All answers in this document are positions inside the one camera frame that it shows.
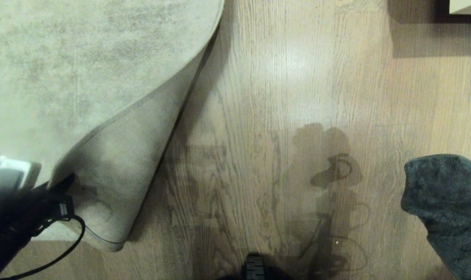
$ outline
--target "black device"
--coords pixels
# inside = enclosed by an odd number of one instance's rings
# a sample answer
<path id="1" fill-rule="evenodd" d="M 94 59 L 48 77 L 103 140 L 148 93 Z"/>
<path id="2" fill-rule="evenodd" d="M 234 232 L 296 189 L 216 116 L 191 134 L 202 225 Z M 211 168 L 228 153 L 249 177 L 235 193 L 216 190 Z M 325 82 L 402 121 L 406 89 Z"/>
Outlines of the black device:
<path id="1" fill-rule="evenodd" d="M 263 256 L 258 253 L 246 256 L 241 275 L 244 280 L 293 280 L 280 268 L 266 266 Z"/>
<path id="2" fill-rule="evenodd" d="M 66 195 L 75 176 L 70 175 L 50 189 L 47 188 L 48 183 L 35 187 L 40 170 L 38 163 L 0 158 L 0 273 L 32 237 L 56 221 L 77 220 L 81 234 L 54 261 L 6 279 L 20 279 L 52 266 L 74 250 L 84 236 L 84 220 L 75 215 L 72 198 Z"/>

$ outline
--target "gray fabric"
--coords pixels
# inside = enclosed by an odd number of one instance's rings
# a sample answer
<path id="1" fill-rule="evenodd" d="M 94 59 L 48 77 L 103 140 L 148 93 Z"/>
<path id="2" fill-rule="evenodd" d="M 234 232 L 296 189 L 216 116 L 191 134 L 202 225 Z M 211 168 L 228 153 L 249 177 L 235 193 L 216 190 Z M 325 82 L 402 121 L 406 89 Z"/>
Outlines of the gray fabric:
<path id="1" fill-rule="evenodd" d="M 38 183 L 76 172 L 76 212 L 108 250 L 127 238 L 222 9 L 0 0 L 0 156 L 42 163 Z M 58 225 L 40 238 L 74 237 Z"/>
<path id="2" fill-rule="evenodd" d="M 471 161 L 440 154 L 413 159 L 401 207 L 419 216 L 428 241 L 447 267 L 471 280 Z"/>

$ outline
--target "wooden floor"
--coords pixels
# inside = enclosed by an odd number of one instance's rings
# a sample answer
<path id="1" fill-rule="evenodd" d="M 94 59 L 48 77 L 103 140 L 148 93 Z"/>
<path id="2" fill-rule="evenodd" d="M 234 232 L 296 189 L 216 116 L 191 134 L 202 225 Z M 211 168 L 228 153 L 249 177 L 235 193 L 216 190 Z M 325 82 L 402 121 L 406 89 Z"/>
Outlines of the wooden floor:
<path id="1" fill-rule="evenodd" d="M 227 0 L 130 242 L 31 279 L 215 280 L 249 252 L 297 280 L 454 279 L 400 208 L 406 161 L 471 159 L 471 17 L 436 2 Z"/>

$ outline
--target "dark gray blanket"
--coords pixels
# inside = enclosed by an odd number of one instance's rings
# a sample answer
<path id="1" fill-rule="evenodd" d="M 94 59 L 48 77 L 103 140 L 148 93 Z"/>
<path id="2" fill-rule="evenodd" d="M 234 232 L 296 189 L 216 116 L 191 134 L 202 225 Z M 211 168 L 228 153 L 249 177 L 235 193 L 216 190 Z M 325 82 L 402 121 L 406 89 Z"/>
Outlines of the dark gray blanket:
<path id="1" fill-rule="evenodd" d="M 471 280 L 471 161 L 440 154 L 405 165 L 401 207 L 419 216 L 427 239 L 456 277 Z"/>

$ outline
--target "power cord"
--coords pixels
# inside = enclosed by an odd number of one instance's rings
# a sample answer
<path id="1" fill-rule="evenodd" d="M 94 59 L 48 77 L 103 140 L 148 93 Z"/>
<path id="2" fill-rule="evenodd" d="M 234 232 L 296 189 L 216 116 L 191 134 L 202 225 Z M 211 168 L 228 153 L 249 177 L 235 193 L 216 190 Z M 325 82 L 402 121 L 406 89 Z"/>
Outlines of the power cord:
<path id="1" fill-rule="evenodd" d="M 73 245 L 71 247 L 69 247 L 68 250 L 66 250 L 66 252 L 64 252 L 62 255 L 60 255 L 59 257 L 54 259 L 52 262 L 49 262 L 45 266 L 40 266 L 37 269 L 33 269 L 31 271 L 28 271 L 28 272 L 25 272 L 25 273 L 22 273 L 22 274 L 18 274 L 18 275 L 15 275 L 15 276 L 11 276 L 11 277 L 8 277 L 8 278 L 1 278 L 0 280 L 17 280 L 17 279 L 25 278 L 27 276 L 34 275 L 35 273 L 38 273 L 40 271 L 43 271 L 43 270 L 53 266 L 54 264 L 59 262 L 61 259 L 64 259 L 67 255 L 69 255 L 76 248 L 76 246 L 80 243 L 81 239 L 83 238 L 83 236 L 85 234 L 85 221 L 80 216 L 77 216 L 77 215 L 62 216 L 61 218 L 59 218 L 57 220 L 57 221 L 70 221 L 72 219 L 75 219 L 80 223 L 80 225 L 81 225 L 81 234 L 78 237 L 78 239 L 75 241 L 75 243 L 73 243 Z"/>

